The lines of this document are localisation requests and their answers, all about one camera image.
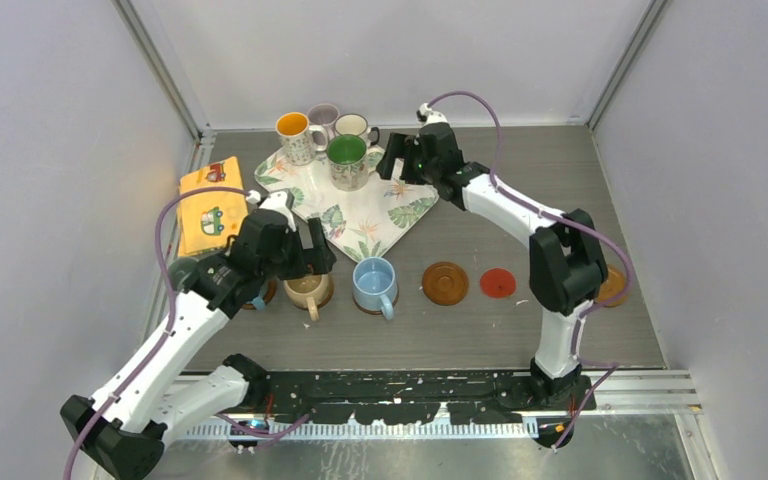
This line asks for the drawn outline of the grey ceramic mug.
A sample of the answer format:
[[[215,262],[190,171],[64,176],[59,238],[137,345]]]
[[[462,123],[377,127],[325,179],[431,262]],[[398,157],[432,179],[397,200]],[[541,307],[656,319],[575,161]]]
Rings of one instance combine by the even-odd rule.
[[[193,274],[198,260],[192,257],[181,257],[174,260],[168,267],[168,279],[174,291],[180,291],[189,275]]]

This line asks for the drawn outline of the orange interior blue mug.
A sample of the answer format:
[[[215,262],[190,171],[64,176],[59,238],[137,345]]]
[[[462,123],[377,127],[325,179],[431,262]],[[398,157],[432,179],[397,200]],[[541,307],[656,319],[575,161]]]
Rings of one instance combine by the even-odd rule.
[[[276,294],[277,282],[270,280],[262,285],[256,297],[250,302],[244,304],[242,308],[244,310],[256,310],[262,311],[272,301]]]

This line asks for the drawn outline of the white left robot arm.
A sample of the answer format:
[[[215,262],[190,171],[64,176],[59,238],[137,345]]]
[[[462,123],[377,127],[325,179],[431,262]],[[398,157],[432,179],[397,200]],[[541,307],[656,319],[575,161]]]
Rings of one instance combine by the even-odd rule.
[[[254,413],[266,403],[266,370],[242,354],[226,357],[207,377],[169,395],[194,354],[273,280],[332,271],[336,257],[319,218],[307,221],[303,246],[288,214],[261,208],[247,216],[223,251],[172,265],[175,295],[167,320],[126,365],[91,397],[71,396],[60,415],[70,435],[115,479],[143,479],[166,447],[216,413]]]

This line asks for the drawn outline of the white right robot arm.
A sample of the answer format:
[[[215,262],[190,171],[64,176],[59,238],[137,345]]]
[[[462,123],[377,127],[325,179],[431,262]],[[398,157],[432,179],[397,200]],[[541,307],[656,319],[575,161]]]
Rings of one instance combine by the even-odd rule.
[[[590,215],[550,209],[509,189],[488,167],[465,161],[447,123],[426,124],[415,135],[390,134],[376,171],[389,179],[397,163],[403,182],[432,186],[441,199],[490,220],[527,247],[529,288],[542,307],[540,342],[530,364],[531,395],[542,408],[560,407],[580,375],[575,350],[587,311],[607,278]]]

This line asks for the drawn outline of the red round coaster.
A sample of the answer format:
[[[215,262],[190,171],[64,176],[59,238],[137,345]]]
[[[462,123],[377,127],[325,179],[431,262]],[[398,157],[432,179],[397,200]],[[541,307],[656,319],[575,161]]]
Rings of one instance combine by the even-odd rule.
[[[503,299],[516,292],[515,276],[504,268],[491,268],[480,278],[479,285],[484,295],[494,299]]]

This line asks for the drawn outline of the light blue mug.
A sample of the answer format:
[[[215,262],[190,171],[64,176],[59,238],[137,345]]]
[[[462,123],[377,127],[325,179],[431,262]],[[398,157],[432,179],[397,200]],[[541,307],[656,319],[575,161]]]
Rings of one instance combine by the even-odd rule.
[[[392,302],[398,298],[399,287],[393,265],[381,257],[361,260],[352,272],[352,298],[364,308],[380,310],[387,321],[395,316]]]

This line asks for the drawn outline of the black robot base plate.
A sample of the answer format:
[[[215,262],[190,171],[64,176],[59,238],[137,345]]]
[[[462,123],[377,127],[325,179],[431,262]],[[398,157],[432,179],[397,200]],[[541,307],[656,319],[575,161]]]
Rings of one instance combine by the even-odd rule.
[[[591,380],[580,375],[556,387],[528,371],[394,370],[272,371],[256,381],[234,414],[268,414],[281,423],[306,416],[313,424],[428,424],[445,413],[454,425],[517,423],[531,412],[565,416],[588,398]]]

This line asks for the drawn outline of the yellow printed cloth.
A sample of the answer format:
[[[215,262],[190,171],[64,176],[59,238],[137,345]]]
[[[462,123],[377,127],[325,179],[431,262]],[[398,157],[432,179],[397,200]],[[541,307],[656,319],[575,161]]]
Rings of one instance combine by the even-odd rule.
[[[206,187],[244,187],[236,156],[211,163],[179,180],[179,193]],[[248,214],[245,197],[238,193],[211,191],[188,197],[177,207],[181,227],[179,256],[196,256],[221,249],[239,232]]]

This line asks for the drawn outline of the brown wooden ringed coaster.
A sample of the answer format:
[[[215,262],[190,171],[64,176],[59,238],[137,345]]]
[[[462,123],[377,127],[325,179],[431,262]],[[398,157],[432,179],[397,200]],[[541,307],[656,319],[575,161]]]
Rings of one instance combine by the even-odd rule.
[[[393,308],[394,308],[394,309],[395,309],[395,306],[396,306],[396,305],[398,305],[398,300],[399,300],[399,299],[398,299],[398,298],[396,298],[396,299],[395,299],[395,300],[392,302],[392,305],[393,305]],[[357,300],[353,299],[352,301],[353,301],[354,305],[355,305],[355,306],[356,306],[356,307],[357,307],[357,308],[358,308],[360,311],[364,312],[365,314],[368,314],[368,315],[373,315],[373,316],[383,316],[383,313],[382,313],[382,311],[380,311],[380,310],[369,310],[369,309],[366,309],[366,308],[364,308],[362,305],[360,305],[360,304],[357,302]]]

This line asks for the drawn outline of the beige speckled ceramic mug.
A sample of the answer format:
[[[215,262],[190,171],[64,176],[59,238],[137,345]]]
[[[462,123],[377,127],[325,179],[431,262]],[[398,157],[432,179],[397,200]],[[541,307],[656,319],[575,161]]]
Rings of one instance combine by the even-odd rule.
[[[320,310],[333,296],[334,282],[330,274],[307,275],[285,280],[283,288],[294,306],[307,311],[312,322],[318,322]]]

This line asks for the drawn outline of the green interior floral mug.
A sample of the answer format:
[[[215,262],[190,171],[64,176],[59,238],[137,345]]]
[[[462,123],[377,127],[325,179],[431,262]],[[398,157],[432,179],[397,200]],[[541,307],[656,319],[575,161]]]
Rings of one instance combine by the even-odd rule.
[[[341,191],[357,191],[366,186],[383,150],[368,146],[356,135],[338,135],[326,149],[329,176],[332,184]]]

